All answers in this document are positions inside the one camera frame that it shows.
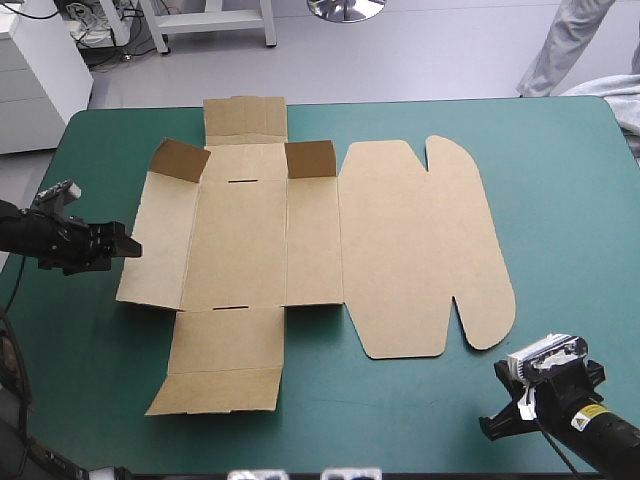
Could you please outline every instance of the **cardboard slot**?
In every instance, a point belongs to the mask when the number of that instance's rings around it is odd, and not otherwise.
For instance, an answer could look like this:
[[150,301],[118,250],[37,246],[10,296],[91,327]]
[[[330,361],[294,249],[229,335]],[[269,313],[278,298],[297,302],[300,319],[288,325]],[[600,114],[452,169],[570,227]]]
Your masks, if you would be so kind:
[[249,308],[249,305],[238,305],[236,307],[213,307],[212,310],[239,310],[242,308]]

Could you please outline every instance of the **white cabinet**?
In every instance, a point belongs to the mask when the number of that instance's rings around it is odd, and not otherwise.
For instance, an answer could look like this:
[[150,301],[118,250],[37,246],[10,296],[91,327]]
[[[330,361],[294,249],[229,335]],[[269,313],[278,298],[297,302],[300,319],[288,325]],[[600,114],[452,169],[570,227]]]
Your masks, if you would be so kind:
[[[52,0],[10,6],[34,16],[55,11]],[[57,147],[92,85],[60,15],[33,20],[0,6],[0,154]]]

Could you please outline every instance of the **yellow label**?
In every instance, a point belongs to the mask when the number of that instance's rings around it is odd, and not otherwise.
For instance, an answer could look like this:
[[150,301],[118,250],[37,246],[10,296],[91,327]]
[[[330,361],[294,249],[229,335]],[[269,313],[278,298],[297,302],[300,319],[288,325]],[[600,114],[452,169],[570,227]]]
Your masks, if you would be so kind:
[[578,413],[576,413],[571,420],[571,426],[576,430],[583,432],[589,422],[596,418],[598,415],[607,413],[609,409],[599,403],[592,403],[583,407]]

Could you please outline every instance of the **stool leg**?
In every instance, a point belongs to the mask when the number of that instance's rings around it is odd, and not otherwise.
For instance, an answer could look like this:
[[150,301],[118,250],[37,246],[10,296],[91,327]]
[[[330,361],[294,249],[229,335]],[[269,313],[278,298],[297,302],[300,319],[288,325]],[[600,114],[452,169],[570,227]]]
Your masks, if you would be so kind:
[[140,6],[142,7],[142,11],[144,12],[144,18],[147,19],[147,24],[149,25],[149,31],[151,32],[151,37],[153,38],[153,43],[156,45],[156,49],[160,53],[167,53],[169,48],[167,44],[164,42],[162,38],[162,32],[158,28],[156,24],[156,12],[153,9],[153,5],[151,5],[150,0],[139,0]]
[[275,47],[278,44],[278,39],[276,38],[276,26],[273,22],[271,0],[260,0],[260,10],[264,20],[264,36],[267,40],[267,46]]

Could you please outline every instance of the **person's leg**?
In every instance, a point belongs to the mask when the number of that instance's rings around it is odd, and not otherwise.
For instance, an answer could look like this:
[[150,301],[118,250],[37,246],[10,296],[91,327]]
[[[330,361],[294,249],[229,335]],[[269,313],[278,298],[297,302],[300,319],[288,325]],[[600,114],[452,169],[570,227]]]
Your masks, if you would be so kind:
[[615,0],[562,0],[542,50],[517,86],[524,97],[543,97],[562,81],[587,47]]
[[640,43],[638,43],[636,53],[633,55],[633,60],[631,61],[631,74],[640,74]]

